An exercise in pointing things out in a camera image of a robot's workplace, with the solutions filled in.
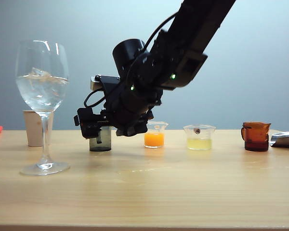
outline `orange liquid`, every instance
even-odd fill
[[[146,133],[144,136],[145,146],[161,147],[164,145],[163,133]]]

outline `gray wall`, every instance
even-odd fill
[[[54,129],[79,129],[73,116],[90,92],[90,76],[117,76],[113,48],[129,38],[146,41],[180,3],[0,0],[0,125],[25,128],[22,110],[29,108],[14,76],[20,40],[48,39],[65,46],[70,86]],[[207,61],[188,86],[164,91],[155,120],[167,121],[170,129],[193,123],[240,128],[243,121],[265,121],[289,130],[289,0],[237,0],[205,53]]]

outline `ice cube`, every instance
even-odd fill
[[[50,76],[50,74],[47,71],[43,71],[35,67],[32,68],[32,74],[35,76]]]

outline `paper cup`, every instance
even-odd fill
[[[24,119],[27,131],[28,146],[42,147],[43,146],[43,129],[40,116],[32,110],[24,110]],[[51,141],[51,133],[53,129],[53,113],[48,117],[48,144]]]

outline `pitcher handle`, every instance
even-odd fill
[[[245,127],[241,128],[242,139],[245,140]]]

